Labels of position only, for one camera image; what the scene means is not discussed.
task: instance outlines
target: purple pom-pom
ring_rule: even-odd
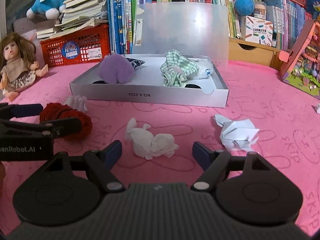
[[[120,54],[111,54],[100,63],[99,76],[107,84],[128,83],[133,74],[131,63]]]

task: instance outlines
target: red knitted fabric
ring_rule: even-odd
[[[67,105],[64,106],[60,103],[47,104],[46,108],[40,113],[40,122],[70,117],[77,117],[81,121],[82,130],[79,133],[66,136],[65,139],[69,141],[79,141],[85,139],[92,131],[91,118]]]

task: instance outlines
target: white cardboard box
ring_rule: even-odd
[[[97,64],[70,83],[72,94],[85,96],[90,100],[226,106],[228,87],[209,57],[184,55],[196,61],[198,65],[213,65],[214,72],[207,79],[188,81],[188,84],[194,84],[201,88],[179,88],[163,86],[164,80],[160,66],[165,62],[165,54],[132,54],[127,56],[146,62],[135,69],[134,76],[129,83],[93,84],[101,81],[98,75],[100,64]]]

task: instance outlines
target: pink blanket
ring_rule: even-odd
[[[49,75],[22,92],[16,104],[63,102],[71,95],[69,82],[92,64],[50,69]],[[229,62],[220,70],[229,89],[225,109],[172,106],[108,101],[88,101],[88,115],[93,122],[90,137],[70,144],[55,142],[55,152],[80,155],[89,149],[103,149],[113,140],[121,140],[123,155],[112,172],[126,185],[131,182],[177,182],[190,185],[202,173],[192,158],[192,144],[200,141],[211,149],[221,149],[221,128],[212,117],[219,113],[230,119],[249,118],[260,128],[253,149],[285,174],[303,192],[304,202],[297,224],[308,234],[320,228],[320,115],[314,110],[315,98],[279,80],[275,70],[261,65]],[[149,123],[150,131],[171,133],[180,146],[176,153],[147,161],[135,156],[124,141],[127,122],[135,117],[138,125]],[[38,117],[23,118],[38,122]],[[244,155],[234,152],[233,155]],[[6,177],[0,201],[0,228],[7,234],[19,225],[12,206],[16,188],[43,162],[4,163]]]

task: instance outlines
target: white tissue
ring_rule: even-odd
[[[70,106],[73,109],[76,109],[82,113],[86,113],[88,111],[87,106],[85,105],[87,101],[86,97],[81,96],[71,96],[63,103],[63,105]]]
[[[132,118],[125,130],[125,139],[132,141],[134,153],[137,156],[151,160],[153,157],[165,155],[171,157],[174,151],[179,148],[174,143],[174,137],[171,134],[159,133],[156,136],[147,129],[151,126],[145,123],[142,128],[137,128],[135,118]]]
[[[257,142],[258,137],[254,137],[259,129],[249,119],[232,121],[221,114],[215,114],[214,118],[222,127],[220,139],[228,151],[253,151],[251,145]]]

